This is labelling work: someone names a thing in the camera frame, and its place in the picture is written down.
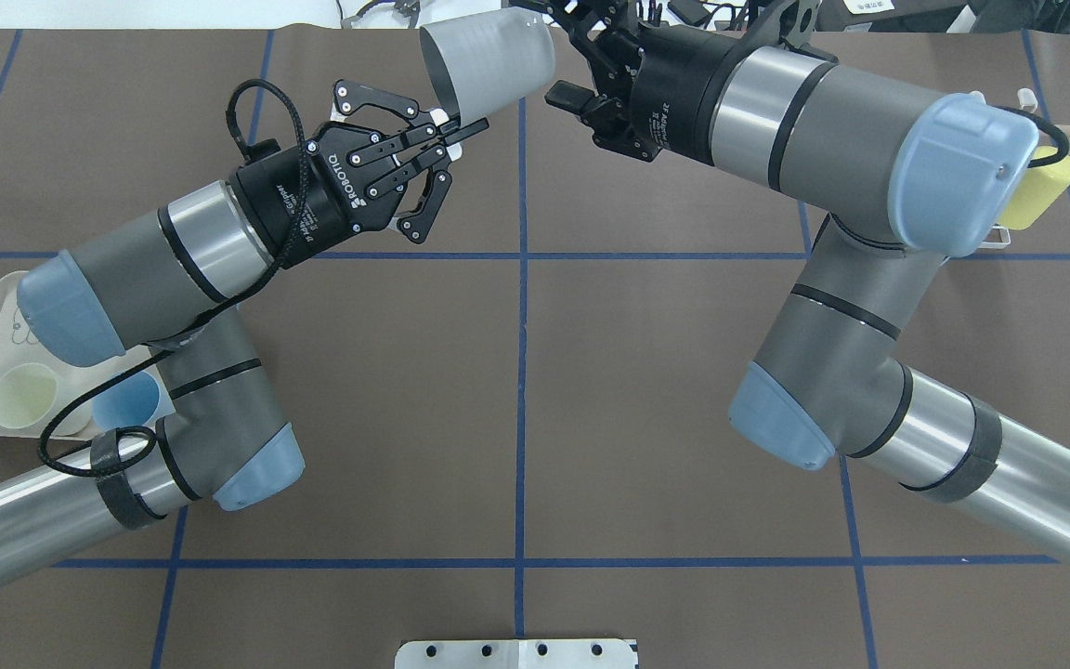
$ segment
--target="robotiq logo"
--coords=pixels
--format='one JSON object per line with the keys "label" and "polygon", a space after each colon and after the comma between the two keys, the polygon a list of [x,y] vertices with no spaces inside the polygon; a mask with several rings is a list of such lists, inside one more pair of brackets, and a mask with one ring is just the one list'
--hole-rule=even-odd
{"label": "robotiq logo", "polygon": [[330,156],[327,156],[327,165],[333,168],[333,173],[336,174],[336,181],[340,183],[341,191],[345,191],[345,195],[348,196],[349,207],[353,209],[366,207],[366,201],[357,196],[357,192],[353,188],[352,183],[349,183],[349,174],[345,173],[345,166],[341,165],[339,158],[336,157],[336,153],[330,153]]}

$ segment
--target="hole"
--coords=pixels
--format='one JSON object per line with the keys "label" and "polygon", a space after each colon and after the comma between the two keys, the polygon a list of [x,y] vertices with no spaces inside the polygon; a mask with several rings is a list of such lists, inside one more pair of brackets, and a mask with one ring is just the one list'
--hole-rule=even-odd
{"label": "hole", "polygon": [[792,4],[791,7],[786,7],[780,16],[778,16],[778,33],[786,34],[791,32],[791,29],[795,27],[795,18],[799,17],[799,5]]}

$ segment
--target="white tray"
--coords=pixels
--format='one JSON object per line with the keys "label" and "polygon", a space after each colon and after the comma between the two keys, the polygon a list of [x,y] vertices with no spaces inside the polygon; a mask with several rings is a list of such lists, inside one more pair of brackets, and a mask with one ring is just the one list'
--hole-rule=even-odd
{"label": "white tray", "polygon": [[[0,278],[0,376],[7,369],[27,362],[39,362],[46,364],[56,371],[57,376],[71,382],[80,395],[85,391],[94,389],[95,385],[106,381],[107,378],[122,372],[124,369],[135,367],[136,364],[148,360],[151,356],[146,347],[135,347],[126,352],[126,355],[116,356],[94,367],[81,368],[73,367],[52,355],[44,348],[43,344],[31,334],[30,328],[18,313],[16,302],[16,288],[18,280],[27,274],[26,271],[14,271]],[[154,377],[158,378],[156,368],[149,368]],[[7,429],[0,426],[0,437],[30,437],[39,438],[39,431],[43,425],[26,429]],[[83,429],[74,435],[65,437],[52,437],[55,440],[90,440],[102,431],[101,427],[90,420]]]}

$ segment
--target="black band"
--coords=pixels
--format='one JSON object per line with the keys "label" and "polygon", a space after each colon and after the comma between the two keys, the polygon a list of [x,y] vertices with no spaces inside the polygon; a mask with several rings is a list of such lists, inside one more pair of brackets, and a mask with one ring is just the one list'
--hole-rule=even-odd
{"label": "black band", "polygon": [[861,237],[861,234],[857,234],[856,232],[853,231],[853,229],[850,229],[849,225],[845,225],[844,221],[841,221],[840,216],[838,215],[829,215],[829,216],[832,216],[832,222],[836,223],[838,229],[841,229],[841,232],[844,232],[850,238],[850,240],[857,242],[861,246],[870,246],[871,249],[880,249],[880,250],[905,249],[905,246],[901,242],[891,243],[891,242],[875,242],[874,240],[867,240],[867,238]]}
{"label": "black band", "polygon": [[968,440],[964,457],[938,482],[917,488],[901,483],[905,489],[924,492],[927,499],[938,503],[954,503],[976,492],[997,470],[997,454],[1002,453],[1002,414],[978,398],[965,397],[973,404],[973,438]]}
{"label": "black band", "polygon": [[196,265],[193,256],[187,253],[184,243],[180,240],[180,234],[175,232],[175,226],[171,224],[171,216],[167,215],[167,208],[159,208],[158,215],[159,229],[165,233],[167,245],[171,246],[171,253],[175,256],[175,259],[180,261],[181,267],[190,276],[196,287],[200,288],[200,291],[204,292],[204,295],[209,297],[210,300],[220,305],[221,302],[226,301],[226,297],[221,295],[212,284],[209,284],[209,279],[204,278],[201,268]]}
{"label": "black band", "polygon": [[165,422],[164,419],[156,422],[156,443],[159,444],[159,454],[165,457],[167,473],[171,474],[171,480],[175,482],[175,487],[180,488],[184,497],[193,501],[199,500],[201,496],[196,495],[196,490],[187,484],[187,480],[184,478],[184,474],[180,470],[180,465],[175,462],[175,457],[171,453],[171,446],[167,445],[167,432],[165,432],[163,422]]}
{"label": "black band", "polygon": [[[122,461],[122,456],[118,453],[118,431],[110,429],[109,432],[101,435],[93,440],[93,445],[89,446],[89,467],[93,469],[105,469],[114,467]],[[126,478],[124,471],[110,475],[98,475],[94,478],[97,486],[97,495],[102,496],[102,501],[106,503],[110,516],[118,520],[118,523],[127,530],[141,530],[148,524],[153,524],[156,520],[163,520],[166,516],[160,516],[151,511],[140,496],[136,495],[131,487],[131,482]]]}
{"label": "black band", "polygon": [[807,79],[799,85],[799,90],[791,98],[791,105],[786,106],[786,111],[782,115],[782,120],[778,123],[778,132],[774,135],[774,146],[770,147],[770,162],[767,168],[767,182],[773,191],[778,191],[778,171],[782,169],[782,153],[786,150],[786,141],[791,139],[791,131],[795,128],[795,120],[799,119],[799,111],[804,110],[807,98],[811,97],[812,90],[824,79],[829,69],[836,67],[836,63],[821,63],[814,71],[808,73]]}
{"label": "black band", "polygon": [[857,453],[850,454],[849,457],[866,457],[877,453],[877,448],[886,445],[887,441],[895,437],[899,425],[903,425],[905,412],[911,408],[911,391],[914,389],[914,378],[911,377],[911,369],[907,365],[900,362],[899,367],[903,368],[903,395],[899,397],[899,406],[895,410],[895,415],[890,416],[890,422],[886,424],[886,429],[883,429],[883,432],[877,436],[873,443],[859,450]]}
{"label": "black band", "polygon": [[795,284],[795,286],[791,289],[791,294],[807,298],[813,302],[820,302],[820,304],[827,306],[828,308],[845,314],[845,316],[851,319],[865,322],[866,325],[873,328],[883,335],[887,335],[887,337],[891,339],[899,338],[899,335],[903,333],[903,330],[901,330],[900,326],[895,325],[895,323],[877,316],[877,314],[871,313],[871,310],[868,309],[862,309],[847,300],[841,300],[841,298],[837,298],[831,292],[821,291],[820,288],[812,288],[810,285]]}
{"label": "black band", "polygon": [[216,382],[225,381],[226,378],[236,376],[236,374],[242,374],[243,371],[247,371],[247,369],[255,369],[256,367],[263,367],[263,361],[250,359],[246,362],[239,362],[239,364],[229,365],[229,367],[221,369],[221,371],[214,371],[211,376],[197,378],[196,381],[189,381],[187,384],[179,386],[179,389],[169,391],[167,396],[174,401],[174,399],[183,398],[184,395],[199,391],[205,385],[216,384]]}
{"label": "black band", "polygon": [[721,108],[721,95],[725,94],[729,76],[751,52],[738,49],[737,46],[732,47],[728,54],[721,57],[721,63],[708,76],[708,85],[705,86],[701,105],[698,107],[692,139],[697,153],[696,159],[706,166],[713,165],[713,117],[717,116],[717,110]]}

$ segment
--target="black cable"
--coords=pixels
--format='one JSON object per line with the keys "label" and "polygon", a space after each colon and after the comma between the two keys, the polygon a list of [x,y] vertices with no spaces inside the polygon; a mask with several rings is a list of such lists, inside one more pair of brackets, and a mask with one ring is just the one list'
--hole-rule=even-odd
{"label": "black cable", "polygon": [[708,7],[714,7],[713,11],[708,13],[708,18],[704,20],[705,30],[708,29],[709,22],[713,22],[717,18],[717,12],[721,10],[729,10],[729,29],[732,30],[734,22],[737,20],[737,12],[740,10],[737,4],[733,3],[701,3],[708,5]]}
{"label": "black cable", "polygon": [[743,20],[746,20],[746,13],[749,11],[748,4],[743,4],[738,7],[737,4],[733,3],[701,3],[706,5],[706,7],[715,7],[713,12],[708,14],[708,19],[705,21],[704,26],[708,26],[708,21],[714,20],[717,16],[717,12],[722,9],[729,9],[729,27],[725,30],[739,30]]}
{"label": "black cable", "polygon": [[[263,79],[249,79],[242,81],[242,83],[238,85],[238,88],[234,88],[234,92],[229,95],[229,105],[226,106],[226,127],[229,128],[229,135],[233,137],[234,145],[238,145],[238,150],[242,152],[243,157],[246,159],[246,165],[249,165],[250,145],[246,143],[246,137],[243,135],[242,128],[238,127],[236,107],[238,98],[242,97],[242,93],[245,93],[246,90],[251,88],[261,88],[263,90],[268,90],[268,92],[272,95],[275,95],[280,102],[284,103],[285,108],[288,109],[288,116],[292,118],[292,131],[294,132],[294,136],[296,136],[296,157],[300,165],[300,194],[297,196],[299,206],[296,207],[296,212],[294,212],[292,228],[289,229],[288,238],[284,241],[284,245],[280,246],[279,253],[275,257],[275,261],[271,263],[271,267],[266,268],[266,271],[259,276],[258,280],[256,280],[250,288],[246,288],[245,291],[239,292],[233,298],[229,298],[229,300],[221,302],[220,305],[205,310],[204,314],[200,314],[200,316],[196,317],[190,326],[187,326],[178,335],[200,330],[212,321],[213,318],[216,318],[217,314],[224,313],[224,310],[233,307],[233,305],[239,304],[239,302],[249,300],[256,292],[262,291],[264,286],[271,283],[271,279],[276,275],[276,272],[279,272],[279,270],[284,268],[284,263],[288,261],[288,256],[292,253],[292,246],[296,243],[299,238],[299,229],[303,223],[303,217],[305,217],[306,202],[308,201],[308,178],[310,170],[308,169],[308,157],[305,153],[305,128],[303,128],[303,123],[300,120],[300,113],[296,110],[296,106],[293,105],[292,98],[288,97],[284,90],[279,90],[279,88],[276,88],[276,86],[271,83],[271,81]],[[48,453],[48,441],[51,439],[52,432],[56,431],[56,427],[59,426],[64,419],[67,419],[68,414],[76,411],[77,407],[80,407],[90,399],[97,397],[97,395],[101,395],[104,391],[113,389],[114,385],[121,384],[122,381],[136,376],[136,374],[143,371],[143,369],[151,367],[153,364],[166,360],[169,355],[173,355],[174,352],[174,350],[159,351],[157,354],[150,356],[149,360],[144,360],[140,364],[135,365],[135,367],[126,369],[126,371],[120,374],[120,376],[106,381],[105,384],[97,385],[96,389],[87,391],[87,393],[81,394],[80,397],[73,399],[73,402],[65,406],[63,410],[60,410],[60,413],[56,414],[51,422],[48,422],[47,427],[44,427],[44,431],[39,436],[39,460],[43,461],[48,468],[59,471],[61,474],[81,475],[81,477],[92,478],[118,474],[120,471],[135,467],[139,461],[148,456],[148,454],[151,454],[154,447],[156,447],[156,435],[154,435],[154,432],[148,427],[132,426],[118,429],[119,438],[124,436],[141,437],[146,443],[143,444],[143,448],[139,450],[139,453],[136,453],[132,457],[126,458],[126,460],[119,461],[117,465],[110,467],[88,467],[81,469],[77,467],[68,467],[67,465],[64,465],[64,462],[59,461],[60,457],[80,452],[80,450],[88,447],[92,444],[92,441],[82,441],[81,444],[76,446],[76,448],[71,450],[71,452],[60,454],[60,456],[52,456]]]}
{"label": "black cable", "polygon": [[1043,135],[1050,137],[1052,141],[1054,141],[1054,145],[1056,145],[1056,152],[1052,153],[1052,155],[1043,156],[1041,158],[1031,158],[1031,162],[1029,162],[1028,165],[1029,168],[1037,168],[1037,166],[1053,166],[1067,157],[1067,152],[1070,151],[1070,141],[1067,140],[1066,133],[1064,131],[1059,131],[1058,126],[1053,125],[1053,123],[1049,122],[1048,119],[1038,115],[1033,115],[1027,110],[1014,109],[1014,107],[998,106],[997,108],[1010,111],[1010,113],[1019,115],[1022,118],[1030,119],[1031,123],[1035,123],[1035,126],[1038,127],[1040,132],[1043,132]]}

